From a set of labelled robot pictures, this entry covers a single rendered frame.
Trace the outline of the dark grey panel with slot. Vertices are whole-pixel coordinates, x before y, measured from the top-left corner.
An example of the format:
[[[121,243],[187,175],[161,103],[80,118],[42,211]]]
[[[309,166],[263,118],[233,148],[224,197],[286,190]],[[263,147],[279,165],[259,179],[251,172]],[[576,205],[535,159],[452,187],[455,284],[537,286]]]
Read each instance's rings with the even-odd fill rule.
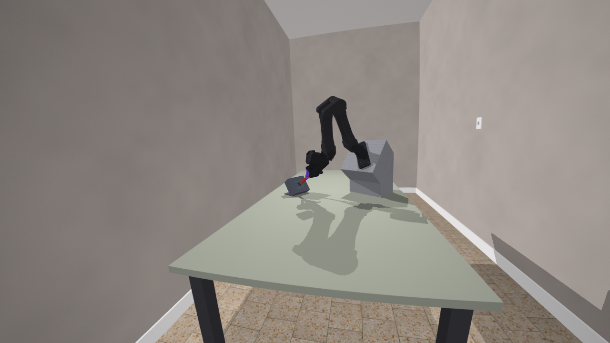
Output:
[[[284,193],[284,194],[292,197],[292,196],[296,196],[298,194],[308,192],[310,189],[308,187],[307,182],[305,181],[303,184],[301,184],[303,179],[304,179],[304,176],[293,177],[293,178],[287,179],[284,182],[284,184],[286,185],[288,192]]]

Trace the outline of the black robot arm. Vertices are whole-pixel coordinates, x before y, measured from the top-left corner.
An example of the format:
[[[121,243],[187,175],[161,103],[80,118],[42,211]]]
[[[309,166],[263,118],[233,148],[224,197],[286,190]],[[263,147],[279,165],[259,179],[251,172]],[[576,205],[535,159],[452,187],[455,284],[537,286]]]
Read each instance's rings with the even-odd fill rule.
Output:
[[[346,109],[345,100],[337,98],[336,96],[330,96],[316,108],[317,113],[319,113],[322,130],[322,152],[318,153],[313,150],[308,151],[306,154],[305,162],[306,164],[309,164],[308,166],[311,170],[313,170],[315,166],[319,169],[324,169],[329,165],[329,160],[332,161],[336,154],[336,146],[334,145],[333,139],[333,116],[341,132],[342,143],[346,149],[355,153],[359,169],[363,169],[371,164],[366,143],[363,141],[360,145],[352,133],[346,115]]]

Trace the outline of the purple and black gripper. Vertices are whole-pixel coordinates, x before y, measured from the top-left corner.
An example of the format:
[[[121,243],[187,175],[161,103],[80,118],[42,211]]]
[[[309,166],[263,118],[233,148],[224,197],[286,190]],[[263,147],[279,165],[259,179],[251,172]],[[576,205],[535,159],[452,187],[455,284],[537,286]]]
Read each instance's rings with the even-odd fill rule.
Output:
[[[321,171],[322,169],[319,169],[317,166],[314,167],[313,170],[311,170],[309,168],[309,166],[306,167],[306,175],[305,178],[313,178],[313,177],[318,177],[319,174],[323,174],[323,171]],[[307,177],[309,176],[309,177]]]

